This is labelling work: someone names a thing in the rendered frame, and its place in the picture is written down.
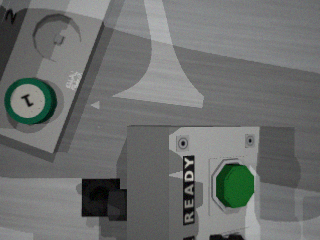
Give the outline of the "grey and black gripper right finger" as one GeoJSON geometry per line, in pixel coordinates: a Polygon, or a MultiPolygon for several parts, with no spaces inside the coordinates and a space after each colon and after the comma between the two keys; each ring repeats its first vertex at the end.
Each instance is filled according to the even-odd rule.
{"type": "Polygon", "coordinates": [[[244,238],[241,235],[229,235],[229,238],[226,238],[227,240],[244,240],[244,238]]]}

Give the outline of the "green screw cap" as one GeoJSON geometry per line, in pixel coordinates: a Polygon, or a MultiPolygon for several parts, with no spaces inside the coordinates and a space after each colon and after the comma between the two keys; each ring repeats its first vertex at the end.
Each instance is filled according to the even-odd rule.
{"type": "Polygon", "coordinates": [[[40,124],[53,116],[57,98],[47,83],[34,78],[22,78],[9,86],[4,104],[7,113],[15,121],[40,124]]]}

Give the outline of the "grey button housing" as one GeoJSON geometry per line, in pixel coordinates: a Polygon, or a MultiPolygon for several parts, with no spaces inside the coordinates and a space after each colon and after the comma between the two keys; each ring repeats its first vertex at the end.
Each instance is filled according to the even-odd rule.
{"type": "Polygon", "coordinates": [[[260,240],[260,126],[127,126],[127,189],[82,179],[82,217],[127,240],[260,240]]]}

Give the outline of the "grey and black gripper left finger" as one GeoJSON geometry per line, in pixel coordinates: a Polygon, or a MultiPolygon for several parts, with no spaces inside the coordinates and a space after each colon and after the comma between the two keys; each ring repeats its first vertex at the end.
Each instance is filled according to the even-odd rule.
{"type": "Polygon", "coordinates": [[[227,240],[223,238],[222,235],[210,235],[210,240],[227,240]]]}

